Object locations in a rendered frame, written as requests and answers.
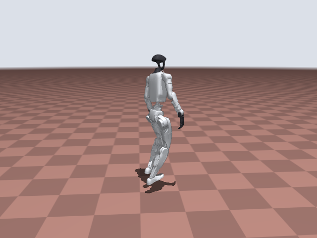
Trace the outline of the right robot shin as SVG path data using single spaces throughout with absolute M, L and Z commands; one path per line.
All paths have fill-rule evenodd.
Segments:
M 169 150 L 167 148 L 163 148 L 161 154 L 156 154 L 154 166 L 152 172 L 150 174 L 151 179 L 154 179 L 160 168 L 163 166 L 169 154 Z

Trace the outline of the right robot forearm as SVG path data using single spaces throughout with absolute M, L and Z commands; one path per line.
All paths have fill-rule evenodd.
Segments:
M 174 92 L 172 92 L 172 98 L 173 98 L 173 100 L 171 101 L 171 103 L 173 104 L 175 111 L 177 112 L 177 114 L 178 114 L 178 112 L 180 112 L 181 115 L 183 115 L 184 111 L 181 109 L 181 107 L 178 103 L 178 100 L 177 100 L 177 96 Z

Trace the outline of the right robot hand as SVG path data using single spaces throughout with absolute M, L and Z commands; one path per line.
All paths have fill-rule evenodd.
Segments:
M 180 127 L 179 127 L 178 129 L 180 129 L 180 128 L 182 128 L 183 125 L 184 125 L 184 114 L 181 115 L 181 113 L 178 112 L 178 117 L 180 118 Z

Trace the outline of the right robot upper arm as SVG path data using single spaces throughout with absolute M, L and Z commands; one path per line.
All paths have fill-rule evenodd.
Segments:
M 162 80 L 165 82 L 165 87 L 166 87 L 166 90 L 167 90 L 167 98 L 172 100 L 172 89 L 173 89 L 173 86 L 172 86 L 172 76 L 171 74 L 168 74 L 168 73 L 163 73 L 161 74 L 162 76 Z

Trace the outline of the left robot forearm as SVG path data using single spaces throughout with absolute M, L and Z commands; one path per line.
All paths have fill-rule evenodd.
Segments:
M 145 99 L 145 103 L 147 104 L 147 109 L 150 111 L 150 109 L 153 109 L 152 103 L 150 102 L 150 100 Z

